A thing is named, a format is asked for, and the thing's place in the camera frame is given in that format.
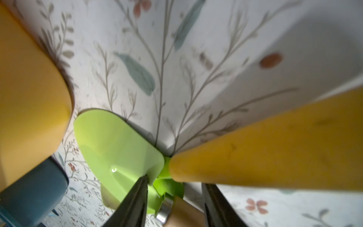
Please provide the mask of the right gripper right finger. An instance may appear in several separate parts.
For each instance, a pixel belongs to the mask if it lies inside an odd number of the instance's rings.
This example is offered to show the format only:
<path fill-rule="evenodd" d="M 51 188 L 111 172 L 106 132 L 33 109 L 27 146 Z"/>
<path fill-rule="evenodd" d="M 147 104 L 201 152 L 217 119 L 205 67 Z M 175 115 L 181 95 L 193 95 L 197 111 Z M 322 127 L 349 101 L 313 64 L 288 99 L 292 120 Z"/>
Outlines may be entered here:
<path fill-rule="evenodd" d="M 248 227 L 215 184 L 201 186 L 206 227 Z"/>

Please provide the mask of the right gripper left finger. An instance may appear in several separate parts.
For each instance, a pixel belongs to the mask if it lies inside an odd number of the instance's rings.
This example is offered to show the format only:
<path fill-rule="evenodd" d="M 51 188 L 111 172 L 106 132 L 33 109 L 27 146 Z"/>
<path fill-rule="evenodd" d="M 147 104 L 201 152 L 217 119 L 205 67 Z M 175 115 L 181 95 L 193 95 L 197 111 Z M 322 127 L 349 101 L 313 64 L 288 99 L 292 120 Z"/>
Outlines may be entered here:
<path fill-rule="evenodd" d="M 148 178 L 140 177 L 103 227 L 143 227 L 147 213 Z"/>

